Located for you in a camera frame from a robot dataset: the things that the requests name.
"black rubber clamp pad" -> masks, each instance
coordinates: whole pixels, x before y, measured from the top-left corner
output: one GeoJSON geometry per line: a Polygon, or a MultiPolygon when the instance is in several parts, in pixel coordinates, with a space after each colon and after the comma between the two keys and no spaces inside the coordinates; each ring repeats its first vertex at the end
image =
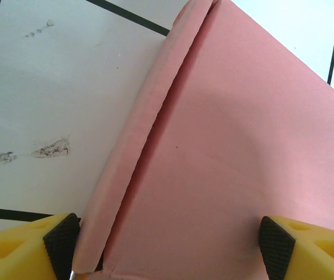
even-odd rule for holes
{"type": "Polygon", "coordinates": [[[43,237],[57,280],[69,280],[79,232],[79,219],[71,213],[43,237]]]}
{"type": "Polygon", "coordinates": [[[270,280],[285,278],[295,238],[270,217],[263,217],[259,229],[259,247],[270,280]]]}

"pink foam sheet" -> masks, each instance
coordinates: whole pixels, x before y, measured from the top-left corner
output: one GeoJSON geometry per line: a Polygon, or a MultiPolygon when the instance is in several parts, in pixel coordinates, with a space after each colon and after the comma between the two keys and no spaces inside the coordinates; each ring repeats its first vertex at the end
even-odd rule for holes
{"type": "MultiPolygon", "coordinates": [[[[262,216],[334,229],[334,90],[232,2],[209,2],[188,3],[206,3],[207,16],[149,116],[126,187],[118,195],[114,180],[124,157],[109,162],[108,185],[88,205],[74,265],[92,268],[105,248],[89,279],[266,280],[262,216]]],[[[135,108],[147,113],[142,98],[135,108]]]]}

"white tile floor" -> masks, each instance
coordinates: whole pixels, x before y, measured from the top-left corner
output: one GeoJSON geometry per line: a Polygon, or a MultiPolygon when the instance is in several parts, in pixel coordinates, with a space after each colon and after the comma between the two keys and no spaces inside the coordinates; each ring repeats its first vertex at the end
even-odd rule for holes
{"type": "MultiPolygon", "coordinates": [[[[170,29],[186,0],[109,2],[170,29]]],[[[334,0],[234,2],[327,79],[334,0]]],[[[0,165],[0,208],[82,214],[163,40],[85,0],[2,0],[0,152],[19,158],[0,165]],[[61,138],[68,156],[31,156],[61,138]]]]}

